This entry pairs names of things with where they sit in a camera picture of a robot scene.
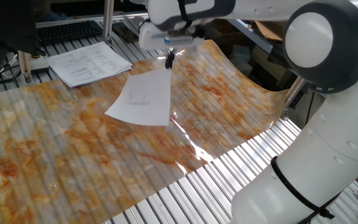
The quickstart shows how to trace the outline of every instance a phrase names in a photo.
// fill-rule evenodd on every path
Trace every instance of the metal bar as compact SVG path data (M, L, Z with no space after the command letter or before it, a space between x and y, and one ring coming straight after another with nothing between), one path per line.
M112 14L114 12L114 0L105 0L104 4L104 21L103 21L103 40L105 43L112 47Z
M295 82L290 88L290 91L288 91L285 97L284 108L287 108L290 105L290 103L293 101L293 99L296 97L296 95L299 93L305 83L306 81L300 76L296 78Z

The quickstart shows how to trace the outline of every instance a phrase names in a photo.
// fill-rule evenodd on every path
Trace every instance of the sheet of paper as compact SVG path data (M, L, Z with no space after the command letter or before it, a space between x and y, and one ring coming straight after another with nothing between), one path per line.
M128 77L106 115L132 124L167 126L171 104L171 70L160 69Z
M68 86L74 87L117 75L132 64L100 42L52 56L49 65Z

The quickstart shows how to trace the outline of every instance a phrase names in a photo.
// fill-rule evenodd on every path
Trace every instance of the orange marble pattern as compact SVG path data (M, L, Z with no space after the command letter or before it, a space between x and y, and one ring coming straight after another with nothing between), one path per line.
M265 131L287 91L243 76L212 41L177 55L170 124L137 126L104 115L126 78L60 80L0 93L0 223L102 223Z

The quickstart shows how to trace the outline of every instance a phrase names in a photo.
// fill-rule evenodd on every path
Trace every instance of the cardboard box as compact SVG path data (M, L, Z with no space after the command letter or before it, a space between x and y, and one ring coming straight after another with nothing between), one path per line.
M255 21L260 32L268 39L283 41L288 21L260 22Z

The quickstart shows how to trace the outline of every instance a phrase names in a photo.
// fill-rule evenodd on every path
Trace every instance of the printed document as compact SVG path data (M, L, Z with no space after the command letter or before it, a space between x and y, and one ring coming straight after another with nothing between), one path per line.
M117 75L132 66L104 42L52 56L49 65L70 87Z

